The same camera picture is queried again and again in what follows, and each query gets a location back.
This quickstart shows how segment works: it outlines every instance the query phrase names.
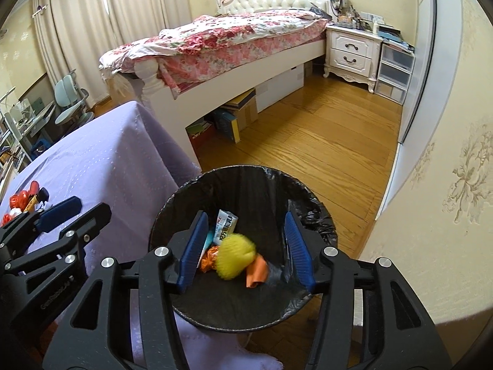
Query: pillow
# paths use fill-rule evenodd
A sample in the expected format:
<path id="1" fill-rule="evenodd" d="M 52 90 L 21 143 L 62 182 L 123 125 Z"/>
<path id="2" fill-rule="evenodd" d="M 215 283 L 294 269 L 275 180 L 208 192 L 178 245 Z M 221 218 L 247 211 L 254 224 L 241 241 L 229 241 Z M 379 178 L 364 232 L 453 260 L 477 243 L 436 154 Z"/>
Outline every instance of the pillow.
<path id="1" fill-rule="evenodd" d="M 328 19 L 329 21 L 332 21 L 331 15 L 327 14 L 322 8 L 319 7 L 311 7 L 310 11 L 313 12 L 314 14 L 320 15 L 324 19 Z"/>

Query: snack wrapper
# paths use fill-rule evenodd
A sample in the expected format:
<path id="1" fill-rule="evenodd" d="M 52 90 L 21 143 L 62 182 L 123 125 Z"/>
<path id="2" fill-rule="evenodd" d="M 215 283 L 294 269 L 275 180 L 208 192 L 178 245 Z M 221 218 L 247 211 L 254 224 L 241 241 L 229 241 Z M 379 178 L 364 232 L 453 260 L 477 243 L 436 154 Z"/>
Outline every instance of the snack wrapper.
<path id="1" fill-rule="evenodd" d="M 214 233 L 214 243 L 216 245 L 220 245 L 224 238 L 235 231 L 237 222 L 238 217 L 236 217 L 233 213 L 219 210 Z"/>
<path id="2" fill-rule="evenodd" d="M 209 270 L 215 270 L 215 260 L 218 252 L 219 246 L 213 246 L 207 251 L 202 260 L 200 260 L 200 271 L 207 273 Z"/>

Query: purple tablecloth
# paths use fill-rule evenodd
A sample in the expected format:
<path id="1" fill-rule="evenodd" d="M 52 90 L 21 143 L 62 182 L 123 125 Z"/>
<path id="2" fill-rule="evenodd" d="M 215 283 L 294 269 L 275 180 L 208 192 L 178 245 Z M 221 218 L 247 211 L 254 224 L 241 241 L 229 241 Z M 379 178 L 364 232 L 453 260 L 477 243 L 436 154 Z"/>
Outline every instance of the purple tablecloth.
<path id="1" fill-rule="evenodd" d="M 0 213 L 9 211 L 9 197 L 28 189 L 32 180 L 48 190 L 51 204 L 77 196 L 84 213 L 100 202 L 108 203 L 111 222 L 85 248 L 90 273 L 105 257 L 120 263 L 143 257 L 157 213 L 178 186 L 199 173 L 152 114 L 129 102 L 69 134 L 29 164 L 9 185 Z M 40 235 L 29 252 L 56 241 L 73 220 Z M 176 317 L 191 370 L 282 368 L 270 356 L 242 349 L 235 335 L 201 331 Z M 138 329 L 132 339 L 139 356 Z"/>

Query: white bed frame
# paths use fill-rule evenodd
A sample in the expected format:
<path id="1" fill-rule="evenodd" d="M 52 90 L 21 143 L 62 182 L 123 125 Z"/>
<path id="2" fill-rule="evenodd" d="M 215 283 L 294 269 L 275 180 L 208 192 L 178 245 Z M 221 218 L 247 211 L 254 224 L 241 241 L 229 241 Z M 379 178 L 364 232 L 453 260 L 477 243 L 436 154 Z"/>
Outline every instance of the white bed frame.
<path id="1" fill-rule="evenodd" d="M 273 8 L 310 8 L 312 4 L 336 18 L 330 0 L 217 0 L 220 13 L 255 12 Z M 185 127 L 239 94 L 299 64 L 325 54 L 325 41 L 297 46 L 242 65 L 183 92 L 174 100 L 171 90 L 157 79 L 156 59 L 135 63 L 135 74 L 144 81 L 141 97 L 154 110 L 157 120 L 186 152 L 199 164 Z"/>

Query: yellow sponge ball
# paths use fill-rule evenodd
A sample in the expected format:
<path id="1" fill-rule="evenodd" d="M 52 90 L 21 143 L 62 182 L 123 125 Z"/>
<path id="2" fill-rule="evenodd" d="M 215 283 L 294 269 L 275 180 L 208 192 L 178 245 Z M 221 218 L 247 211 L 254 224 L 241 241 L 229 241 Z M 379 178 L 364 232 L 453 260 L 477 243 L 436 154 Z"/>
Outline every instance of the yellow sponge ball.
<path id="1" fill-rule="evenodd" d="M 228 235 L 219 246 L 216 271 L 224 280 L 232 280 L 255 260 L 255 245 L 241 234 Z"/>

